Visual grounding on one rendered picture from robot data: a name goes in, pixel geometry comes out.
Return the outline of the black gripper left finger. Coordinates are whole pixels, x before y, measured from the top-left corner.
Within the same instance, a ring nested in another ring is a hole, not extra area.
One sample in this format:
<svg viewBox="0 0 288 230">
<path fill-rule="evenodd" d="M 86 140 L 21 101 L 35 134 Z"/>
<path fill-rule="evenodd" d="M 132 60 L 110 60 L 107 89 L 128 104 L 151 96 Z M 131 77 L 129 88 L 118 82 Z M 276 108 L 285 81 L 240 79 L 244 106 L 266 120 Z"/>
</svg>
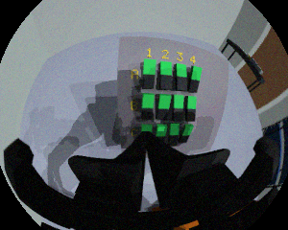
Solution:
<svg viewBox="0 0 288 230">
<path fill-rule="evenodd" d="M 68 158 L 68 166 L 79 181 L 86 180 L 90 183 L 132 188 L 132 202 L 137 203 L 137 208 L 141 211 L 145 153 L 147 153 L 147 133 L 141 131 L 135 138 L 135 142 L 113 160 L 75 154 L 74 157 Z"/>
</svg>

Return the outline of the grey switch panel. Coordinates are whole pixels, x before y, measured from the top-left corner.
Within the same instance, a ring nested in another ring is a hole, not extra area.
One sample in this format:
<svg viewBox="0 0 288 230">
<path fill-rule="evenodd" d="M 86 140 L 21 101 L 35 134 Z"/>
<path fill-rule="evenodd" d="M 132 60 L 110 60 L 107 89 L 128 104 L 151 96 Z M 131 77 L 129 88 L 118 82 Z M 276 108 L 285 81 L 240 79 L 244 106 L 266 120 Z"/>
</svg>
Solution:
<svg viewBox="0 0 288 230">
<path fill-rule="evenodd" d="M 118 41 L 122 152 L 147 130 L 181 153 L 212 149 L 228 98 L 228 59 L 174 39 Z"/>
</svg>

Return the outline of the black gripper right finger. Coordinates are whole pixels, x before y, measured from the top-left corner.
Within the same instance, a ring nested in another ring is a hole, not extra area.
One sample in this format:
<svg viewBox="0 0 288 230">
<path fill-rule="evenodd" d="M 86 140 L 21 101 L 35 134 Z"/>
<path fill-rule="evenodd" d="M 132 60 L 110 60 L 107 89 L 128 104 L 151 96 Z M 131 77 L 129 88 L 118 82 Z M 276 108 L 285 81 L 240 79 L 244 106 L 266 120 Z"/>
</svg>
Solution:
<svg viewBox="0 0 288 230">
<path fill-rule="evenodd" d="M 226 164 L 231 153 L 229 149 L 217 149 L 187 156 L 174 147 L 168 146 L 164 141 L 160 141 L 151 131 L 147 130 L 145 133 L 147 133 L 149 164 L 151 164 L 160 210 L 171 207 L 171 199 L 178 192 L 184 177 L 212 166 Z"/>
</svg>

